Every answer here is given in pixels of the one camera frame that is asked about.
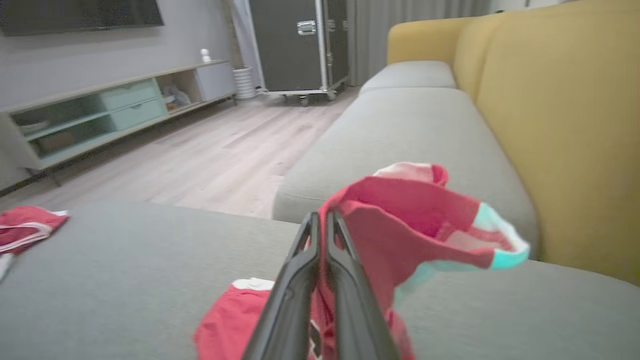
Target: tv stand drawer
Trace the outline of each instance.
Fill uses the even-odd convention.
[[[111,114],[115,130],[120,131],[164,115],[164,104],[157,99],[143,102]]]
[[[156,84],[152,79],[119,86],[100,93],[107,110],[116,110],[147,99],[157,97]]]

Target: yellow cushion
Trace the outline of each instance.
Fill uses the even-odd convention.
[[[458,88],[474,100],[482,78],[487,48],[493,34],[508,15],[509,13],[496,13],[478,17],[460,33],[453,71]]]
[[[640,285],[640,1],[513,13],[477,105],[536,206],[543,260]]]
[[[437,60],[453,65],[460,31],[473,19],[424,20],[394,26],[389,31],[387,63]]]

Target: television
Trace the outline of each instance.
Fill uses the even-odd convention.
[[[0,0],[5,36],[162,25],[156,0]]]

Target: sofa armrest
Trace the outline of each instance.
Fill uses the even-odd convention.
[[[460,32],[473,19],[423,20],[394,26],[389,31],[387,63],[437,60],[453,66]]]

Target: red cloth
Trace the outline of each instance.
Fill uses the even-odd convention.
[[[398,288],[411,285],[410,278],[423,281],[422,271],[504,268],[528,255],[528,245],[493,209],[444,187],[448,176],[442,167],[398,163],[376,175],[342,189],[318,211],[320,279],[311,321],[319,331],[323,360],[335,359],[335,302],[327,286],[324,253],[329,211],[337,210],[344,218],[403,360],[415,356],[404,323],[392,310]],[[497,252],[500,261],[494,262]],[[202,360],[241,358],[268,297],[250,295],[243,304],[225,294],[205,316],[196,332]]]
[[[270,293],[229,286],[193,335],[198,359],[240,360]]]
[[[23,206],[0,215],[0,255],[20,254],[48,238],[69,217],[36,206]]]

